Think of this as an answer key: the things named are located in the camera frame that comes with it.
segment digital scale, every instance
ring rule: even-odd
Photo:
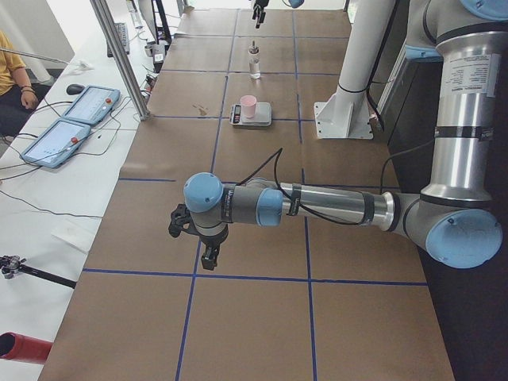
[[[241,106],[235,104],[231,106],[231,115],[229,123],[233,127],[268,127],[271,124],[271,104],[260,102],[256,106],[254,117],[245,117],[241,114]]]

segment person's arm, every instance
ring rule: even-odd
[[[21,88],[21,104],[26,109],[35,109],[39,104],[39,99],[35,95],[32,88],[29,75],[26,73],[24,67],[19,67],[10,73],[14,82]]]

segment metal pole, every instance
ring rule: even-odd
[[[395,3],[395,0],[360,2],[337,91],[328,102],[314,103],[318,138],[373,138],[365,90]]]
[[[118,37],[117,30],[114,27],[113,16],[106,3],[106,0],[90,0],[92,8],[94,8],[95,16],[97,16],[98,23],[100,24],[104,37],[111,47],[113,58],[117,63],[118,70],[124,81],[130,98],[133,100],[137,113],[140,115],[142,121],[148,119],[150,111],[144,102],[141,95],[139,86],[134,75],[133,68],[130,66],[129,58]]]

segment glass bottle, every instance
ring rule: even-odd
[[[252,46],[248,48],[248,66],[251,78],[258,79],[261,76],[260,71],[260,49],[256,46],[256,42],[252,42]]]

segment blue joint cap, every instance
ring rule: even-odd
[[[298,8],[305,0],[289,0],[291,8]]]
[[[502,243],[501,225],[485,210],[460,210],[431,228],[425,246],[435,260],[454,268],[476,267]]]
[[[183,187],[185,205],[191,212],[206,212],[221,201],[223,190],[224,186],[217,176],[208,172],[197,173]]]
[[[507,0],[460,0],[466,10],[492,21],[508,21]]]
[[[441,54],[435,48],[423,48],[420,46],[406,45],[406,58],[416,62],[440,62]]]
[[[257,200],[256,220],[259,226],[279,226],[283,214],[283,194],[280,190],[264,189]]]

